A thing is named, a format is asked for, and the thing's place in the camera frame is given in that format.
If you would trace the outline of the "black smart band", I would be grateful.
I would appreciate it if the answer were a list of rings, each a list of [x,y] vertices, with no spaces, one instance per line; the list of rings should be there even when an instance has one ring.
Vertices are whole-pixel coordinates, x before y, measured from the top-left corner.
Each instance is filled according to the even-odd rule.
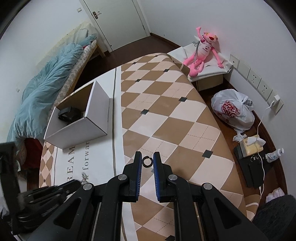
[[[74,108],[72,106],[68,108],[64,108],[58,112],[58,119],[66,122],[67,124],[71,124],[83,117],[83,112],[78,108]]]

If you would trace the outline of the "black bag on floor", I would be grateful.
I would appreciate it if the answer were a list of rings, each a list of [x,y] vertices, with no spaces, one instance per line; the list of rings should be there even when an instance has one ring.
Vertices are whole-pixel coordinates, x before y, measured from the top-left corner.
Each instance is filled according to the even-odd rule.
[[[261,151],[251,156],[243,157],[240,146],[234,148],[234,155],[243,173],[248,188],[258,188],[264,183],[267,161],[265,152]]]

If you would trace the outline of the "black fuzzy stool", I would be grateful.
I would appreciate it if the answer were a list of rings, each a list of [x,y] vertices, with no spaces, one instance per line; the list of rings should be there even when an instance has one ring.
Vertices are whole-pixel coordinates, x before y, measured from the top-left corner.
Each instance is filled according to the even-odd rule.
[[[261,206],[252,221],[268,240],[296,240],[295,198],[284,195]]]

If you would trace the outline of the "teal blanket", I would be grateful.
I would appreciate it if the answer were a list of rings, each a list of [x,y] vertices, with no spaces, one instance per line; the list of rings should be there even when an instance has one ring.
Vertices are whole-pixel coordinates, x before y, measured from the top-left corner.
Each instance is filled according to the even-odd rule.
[[[95,39],[95,35],[90,35],[79,43],[61,47],[29,81],[23,91],[22,104],[11,124],[6,139],[8,142],[19,143],[25,138],[43,139],[51,107],[82,56],[84,47],[91,45]]]

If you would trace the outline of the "yellow tissue box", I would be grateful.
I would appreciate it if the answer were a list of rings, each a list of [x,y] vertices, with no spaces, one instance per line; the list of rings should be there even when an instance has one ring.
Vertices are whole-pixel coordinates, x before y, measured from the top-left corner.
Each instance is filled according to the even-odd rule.
[[[238,160],[262,152],[263,146],[266,144],[266,141],[259,135],[248,137],[240,133],[233,137],[233,141],[238,142],[238,145],[234,148],[234,154]]]

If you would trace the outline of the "white plastic bottle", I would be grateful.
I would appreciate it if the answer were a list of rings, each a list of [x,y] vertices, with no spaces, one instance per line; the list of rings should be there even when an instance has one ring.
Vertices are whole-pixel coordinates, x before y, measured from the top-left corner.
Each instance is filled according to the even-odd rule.
[[[273,161],[276,161],[277,159],[279,159],[281,157],[281,155],[284,154],[284,148],[279,148],[277,150],[275,150],[272,153],[268,153],[265,155],[265,158],[267,160],[268,163],[271,163]]]

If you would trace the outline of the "white cardboard box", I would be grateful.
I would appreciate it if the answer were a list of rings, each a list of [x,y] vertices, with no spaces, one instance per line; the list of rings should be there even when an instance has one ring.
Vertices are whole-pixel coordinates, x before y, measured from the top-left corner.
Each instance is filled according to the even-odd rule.
[[[60,149],[107,135],[110,98],[94,80],[71,93],[54,107],[44,140]],[[58,119],[58,112],[68,107],[78,108],[83,117],[71,124]]]

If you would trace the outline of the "white plastic bag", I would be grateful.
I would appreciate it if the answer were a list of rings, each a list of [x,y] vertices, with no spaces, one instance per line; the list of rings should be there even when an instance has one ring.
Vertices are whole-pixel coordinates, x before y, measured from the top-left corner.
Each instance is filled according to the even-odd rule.
[[[214,113],[236,132],[243,133],[254,124],[253,101],[235,89],[225,89],[214,94],[211,107]]]

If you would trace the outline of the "checkered tablecloth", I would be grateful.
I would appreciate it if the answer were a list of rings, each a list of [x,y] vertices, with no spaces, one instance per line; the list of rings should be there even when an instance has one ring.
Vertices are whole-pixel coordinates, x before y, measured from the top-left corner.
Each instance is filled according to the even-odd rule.
[[[260,197],[244,196],[233,160],[213,114],[180,67],[166,54],[137,58],[95,79],[116,94],[114,121],[122,133],[59,149],[43,147],[40,186],[79,179],[107,182],[133,161],[135,152],[159,152],[173,172],[194,184],[211,183],[248,219]]]

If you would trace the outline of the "pink panther plush toy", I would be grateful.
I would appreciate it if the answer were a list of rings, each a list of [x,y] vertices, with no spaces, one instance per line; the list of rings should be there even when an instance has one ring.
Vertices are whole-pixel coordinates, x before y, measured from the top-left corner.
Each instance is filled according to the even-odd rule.
[[[189,67],[189,76],[196,77],[201,73],[205,66],[205,60],[210,53],[213,53],[217,60],[219,68],[224,68],[222,61],[217,54],[215,44],[218,42],[218,37],[212,32],[204,32],[201,35],[201,27],[196,28],[199,42],[197,43],[195,52],[187,59],[184,60],[183,64]]]

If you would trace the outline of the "white door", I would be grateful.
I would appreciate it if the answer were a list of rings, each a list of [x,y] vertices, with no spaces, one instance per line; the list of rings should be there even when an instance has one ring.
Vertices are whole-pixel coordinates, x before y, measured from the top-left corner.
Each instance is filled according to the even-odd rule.
[[[109,52],[150,36],[138,1],[85,0],[80,3]]]

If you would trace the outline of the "wall power socket strip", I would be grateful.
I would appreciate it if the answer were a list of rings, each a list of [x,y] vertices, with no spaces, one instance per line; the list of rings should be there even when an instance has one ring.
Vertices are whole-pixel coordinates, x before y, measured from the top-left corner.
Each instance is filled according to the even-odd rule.
[[[230,54],[229,62],[233,65],[233,68],[256,89],[256,91],[261,95],[261,97],[270,105],[271,110],[274,114],[278,112],[283,107],[284,103],[278,95],[277,91],[272,89],[263,79],[257,74],[252,68],[246,64],[243,60]]]

